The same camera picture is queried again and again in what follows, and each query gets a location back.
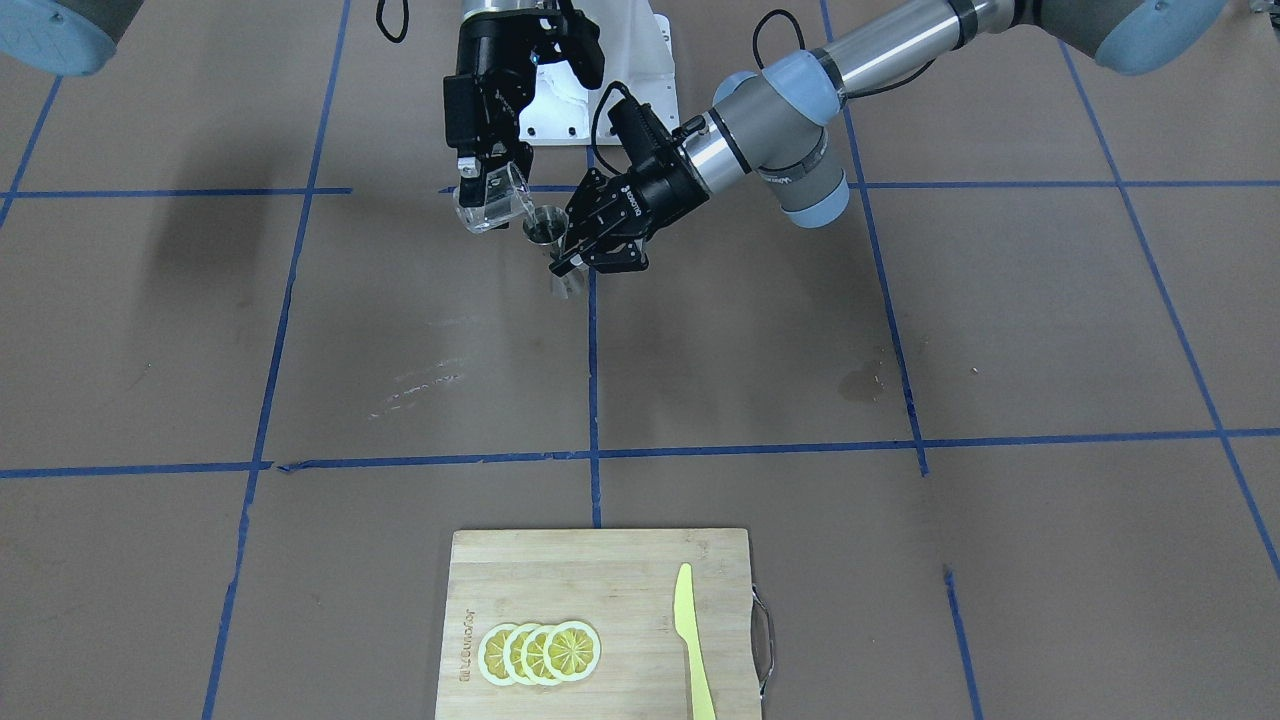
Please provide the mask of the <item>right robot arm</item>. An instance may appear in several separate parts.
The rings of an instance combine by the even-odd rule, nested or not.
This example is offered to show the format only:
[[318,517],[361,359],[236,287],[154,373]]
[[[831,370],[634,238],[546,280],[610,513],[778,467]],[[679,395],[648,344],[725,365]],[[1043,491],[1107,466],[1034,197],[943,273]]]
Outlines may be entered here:
[[[91,76],[114,58],[140,1],[4,1],[3,53],[55,76]],[[526,177],[520,137],[538,68],[567,63],[579,83],[604,83],[602,29],[571,1],[465,1],[456,72],[443,79],[445,142],[457,151],[462,208],[480,208],[502,174]]]

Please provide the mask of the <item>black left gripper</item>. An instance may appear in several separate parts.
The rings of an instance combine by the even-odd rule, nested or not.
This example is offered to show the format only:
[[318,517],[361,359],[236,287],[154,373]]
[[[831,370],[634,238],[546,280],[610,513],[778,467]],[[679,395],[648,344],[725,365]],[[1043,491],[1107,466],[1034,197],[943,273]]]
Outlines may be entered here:
[[552,277],[568,279],[588,265],[602,274],[644,272],[653,236],[709,199],[675,150],[620,176],[590,169],[566,210],[548,208]]

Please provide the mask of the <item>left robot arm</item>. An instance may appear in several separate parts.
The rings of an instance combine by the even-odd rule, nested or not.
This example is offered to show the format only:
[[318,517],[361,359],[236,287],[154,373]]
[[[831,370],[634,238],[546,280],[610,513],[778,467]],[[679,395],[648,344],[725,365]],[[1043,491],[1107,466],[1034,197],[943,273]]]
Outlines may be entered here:
[[819,47],[727,77],[713,104],[675,129],[625,95],[609,109],[631,165],[589,170],[566,206],[549,269],[640,272],[653,236],[746,176],[760,177],[801,228],[837,219],[849,179],[828,124],[856,99],[897,88],[982,35],[1034,26],[1121,76],[1156,70],[1216,22],[1221,1],[908,1]]

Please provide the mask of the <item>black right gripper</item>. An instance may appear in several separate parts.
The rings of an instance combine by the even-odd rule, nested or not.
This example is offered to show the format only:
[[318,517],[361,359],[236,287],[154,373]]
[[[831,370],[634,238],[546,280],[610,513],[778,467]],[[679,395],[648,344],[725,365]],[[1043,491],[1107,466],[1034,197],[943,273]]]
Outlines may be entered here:
[[456,72],[443,79],[445,143],[457,151],[460,208],[483,208],[486,172],[508,163],[513,191],[529,196],[532,145],[520,115],[535,96],[540,65],[567,61],[584,88],[600,88],[602,31],[571,1],[466,1]]

